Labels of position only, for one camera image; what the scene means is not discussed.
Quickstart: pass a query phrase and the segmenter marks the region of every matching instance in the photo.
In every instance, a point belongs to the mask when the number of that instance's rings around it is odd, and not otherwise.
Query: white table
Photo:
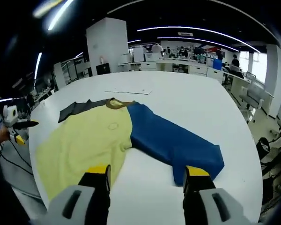
[[[123,86],[152,89],[149,95],[108,93]],[[262,175],[258,153],[250,130],[237,105],[214,79],[173,72],[122,72],[75,81],[33,110],[30,157],[40,195],[48,198],[36,169],[35,150],[58,124],[60,110],[69,104],[115,97],[136,100],[155,114],[186,128],[213,144],[219,144],[225,167],[216,177],[244,207],[244,214],[257,222],[262,203]],[[184,225],[183,190],[174,186],[172,167],[137,149],[126,155],[124,165],[111,190],[108,224]]]
[[[217,72],[221,72],[223,74],[227,74],[228,76],[232,76],[232,77],[235,77],[236,79],[239,79],[240,81],[244,81],[246,83],[250,83],[250,80],[247,79],[246,77],[244,78],[241,78],[239,76],[236,76],[234,74],[231,74],[231,73],[228,73],[228,72],[225,72],[223,69],[221,70],[216,70],[216,69],[213,69],[212,67],[209,67],[207,66],[206,64],[202,64],[202,63],[198,63],[196,60],[190,60],[190,59],[179,59],[179,58],[160,58],[160,60],[158,61],[153,61],[153,62],[129,62],[129,63],[123,63],[123,64],[118,64],[118,66],[126,66],[126,65],[134,65],[134,64],[161,64],[161,63],[164,63],[164,64],[181,64],[181,65],[187,65],[189,66],[189,74],[196,74],[196,75],[202,75],[204,74],[205,76],[208,76],[207,74],[207,70],[213,70],[213,71],[217,71]],[[198,70],[194,70],[194,69],[190,69],[190,67],[193,67],[193,68],[200,68],[201,70],[203,69],[203,73],[201,74],[201,72]],[[269,93],[268,91],[266,91],[266,93],[270,96],[270,97],[274,97],[271,93]]]

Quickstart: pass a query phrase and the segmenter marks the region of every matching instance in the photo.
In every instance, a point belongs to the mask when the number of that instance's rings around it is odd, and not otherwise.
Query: white box
[[[129,63],[129,62],[132,62],[132,57],[131,57],[131,54],[130,53],[127,53],[127,54],[123,54],[120,56],[120,60],[119,60],[119,64],[126,64],[126,63]]]
[[[145,58],[144,58],[144,48],[143,47],[134,48],[133,49],[133,58],[134,58],[134,62],[143,62],[143,61],[145,61]]]
[[[145,53],[146,62],[156,62],[161,58],[161,54],[159,52],[150,52]]]

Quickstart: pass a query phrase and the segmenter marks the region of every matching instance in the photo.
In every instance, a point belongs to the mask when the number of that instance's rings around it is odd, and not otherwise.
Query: ceiling
[[[137,32],[138,29],[155,26],[192,26],[215,30],[236,37],[242,41],[259,41],[277,44],[277,40],[253,19],[226,5],[211,0],[144,0],[122,7],[110,14],[109,11],[131,0],[98,1],[74,0],[58,21],[54,30],[48,33],[50,20],[62,4],[41,19],[32,16],[32,11],[41,0],[0,1],[0,95],[11,94],[10,87],[20,78],[34,76],[39,52],[43,52],[39,76],[50,71],[56,62],[75,57],[87,51],[85,30],[104,17],[127,22],[128,40],[141,39],[155,42],[157,37],[177,37],[177,32],[193,33],[193,38],[205,39],[224,45],[239,44],[230,38],[206,31],[189,29],[159,29]],[[264,1],[227,1],[234,7],[248,13],[281,38],[281,5],[270,5]],[[265,46],[255,46],[262,52]],[[241,51],[247,47],[237,47]]]

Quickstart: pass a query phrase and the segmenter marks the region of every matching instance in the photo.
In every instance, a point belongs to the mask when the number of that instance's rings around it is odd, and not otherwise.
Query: led light strip
[[[34,11],[33,16],[36,18],[41,18],[44,16],[50,9],[57,6],[62,0],[47,0],[43,1]]]
[[[37,70],[38,70],[38,65],[39,65],[39,62],[40,62],[40,60],[41,60],[41,57],[42,57],[42,53],[39,53],[39,54],[38,54],[38,57],[37,57],[36,70],[35,70],[35,72],[34,72],[34,85],[33,85],[33,86],[35,86],[35,85],[36,85],[36,80],[37,80]]]
[[[80,54],[76,55],[75,58],[81,56],[83,54],[83,52],[81,52]]]
[[[13,100],[13,98],[0,99],[0,102],[6,102],[6,101],[10,101],[10,100]]]
[[[141,40],[139,39],[139,40],[135,40],[135,41],[128,41],[128,44],[133,43],[133,42],[137,42],[137,41],[141,41]]]
[[[193,30],[202,30],[202,31],[208,31],[208,32],[212,32],[214,34],[219,34],[219,35],[222,35],[222,36],[225,36],[225,37],[228,37],[228,38],[231,38],[235,41],[239,41],[240,43],[243,43],[244,45],[250,47],[251,49],[261,53],[259,50],[257,50],[256,48],[254,48],[253,46],[235,38],[235,37],[232,37],[232,36],[229,36],[227,34],[223,34],[223,33],[220,33],[220,32],[217,32],[217,31],[214,31],[214,30],[207,30],[207,29],[203,29],[203,28],[197,28],[197,27],[182,27],[182,26],[166,26],[166,27],[150,27],[150,28],[145,28],[145,29],[140,29],[140,30],[137,30],[137,31],[145,31],[145,30],[154,30],[154,29],[163,29],[163,28],[180,28],[180,29],[193,29]]]
[[[237,51],[239,52],[239,50],[235,49],[235,48],[231,48],[229,46],[226,46],[226,45],[222,45],[220,43],[217,43],[217,42],[213,42],[213,41],[207,41],[207,40],[203,40],[203,39],[196,39],[196,38],[190,38],[190,37],[158,37],[157,39],[189,39],[189,40],[196,40],[196,41],[205,41],[205,42],[209,42],[209,43],[212,43],[212,44],[216,44],[216,45],[220,45],[220,46],[223,46],[223,47],[226,47],[226,48],[229,48],[229,49],[232,49],[234,51]]]
[[[48,30],[52,30],[59,18],[62,16],[62,14],[65,12],[65,10],[69,7],[69,5],[73,2],[74,0],[67,0],[66,3],[60,8],[60,10],[57,12],[53,20],[51,21],[51,24],[48,28]]]

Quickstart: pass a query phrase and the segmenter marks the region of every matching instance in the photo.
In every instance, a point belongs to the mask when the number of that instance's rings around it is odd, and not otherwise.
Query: person
[[[233,55],[233,58],[234,59],[232,60],[231,64],[233,64],[236,67],[239,67],[239,61],[238,61],[237,56],[235,54]]]
[[[180,47],[180,51],[179,51],[179,55],[183,55],[183,52],[184,52],[184,47],[181,46],[181,47]]]
[[[9,131],[5,126],[3,126],[0,129],[0,144],[7,140],[9,140]]]
[[[170,47],[167,47],[167,49],[165,50],[165,55],[166,57],[169,57],[170,56]]]
[[[153,53],[160,53],[162,55],[163,52],[163,48],[161,47],[161,45],[159,45],[158,43],[156,43],[155,45],[152,46],[151,51]]]
[[[188,57],[188,51],[187,51],[187,49],[184,49],[183,56],[185,56],[186,58]]]

